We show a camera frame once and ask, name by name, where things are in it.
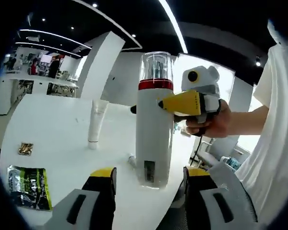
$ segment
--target white t-shirt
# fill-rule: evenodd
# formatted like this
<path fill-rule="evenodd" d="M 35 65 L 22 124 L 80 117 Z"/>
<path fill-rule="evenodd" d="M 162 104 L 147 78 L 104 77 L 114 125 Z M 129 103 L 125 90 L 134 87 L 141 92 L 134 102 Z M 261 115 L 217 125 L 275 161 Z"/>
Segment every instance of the white t-shirt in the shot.
<path fill-rule="evenodd" d="M 236 175 L 259 222 L 269 224 L 288 199 L 288 46 L 270 48 L 254 96 L 269 113 L 257 146 Z"/>

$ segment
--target small white cap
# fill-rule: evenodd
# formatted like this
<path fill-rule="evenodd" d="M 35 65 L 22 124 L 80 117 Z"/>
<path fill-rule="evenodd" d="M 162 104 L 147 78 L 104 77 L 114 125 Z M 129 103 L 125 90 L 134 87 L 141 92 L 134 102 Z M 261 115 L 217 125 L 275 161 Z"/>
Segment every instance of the small white cap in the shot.
<path fill-rule="evenodd" d="M 98 142 L 88 142 L 88 147 L 92 150 L 96 150 L 98 148 Z"/>

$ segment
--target red band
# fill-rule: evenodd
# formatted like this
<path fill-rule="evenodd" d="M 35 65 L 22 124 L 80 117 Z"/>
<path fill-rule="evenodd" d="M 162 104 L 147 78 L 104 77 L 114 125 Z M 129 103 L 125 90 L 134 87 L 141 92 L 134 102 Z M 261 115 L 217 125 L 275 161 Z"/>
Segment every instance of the red band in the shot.
<path fill-rule="evenodd" d="M 139 90 L 145 89 L 169 89 L 173 90 L 173 83 L 168 79 L 146 79 L 139 83 Z"/>

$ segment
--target black cable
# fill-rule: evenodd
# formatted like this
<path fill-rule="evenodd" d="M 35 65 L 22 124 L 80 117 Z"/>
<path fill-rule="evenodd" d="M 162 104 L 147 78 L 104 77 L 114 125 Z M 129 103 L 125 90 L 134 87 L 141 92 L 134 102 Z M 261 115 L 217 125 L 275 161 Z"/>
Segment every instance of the black cable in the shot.
<path fill-rule="evenodd" d="M 195 157 L 196 157 L 196 155 L 197 155 L 198 149 L 200 148 L 200 145 L 201 145 L 201 142 L 202 142 L 202 138 L 203 138 L 203 136 L 201 136 L 201 138 L 200 138 L 200 142 L 198 143 L 197 149 L 196 149 L 196 151 L 195 151 L 194 157 L 192 158 L 192 161 L 191 161 L 190 166 L 192 166 L 193 161 L 195 160 Z"/>

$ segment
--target small gold packet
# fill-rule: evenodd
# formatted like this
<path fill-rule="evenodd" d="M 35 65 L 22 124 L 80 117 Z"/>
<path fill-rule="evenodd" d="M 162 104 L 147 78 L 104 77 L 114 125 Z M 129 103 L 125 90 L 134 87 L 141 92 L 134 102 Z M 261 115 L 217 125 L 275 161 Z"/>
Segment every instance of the small gold packet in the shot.
<path fill-rule="evenodd" d="M 21 143 L 21 147 L 18 150 L 19 155 L 31 156 L 33 149 L 33 144 L 31 143 Z"/>

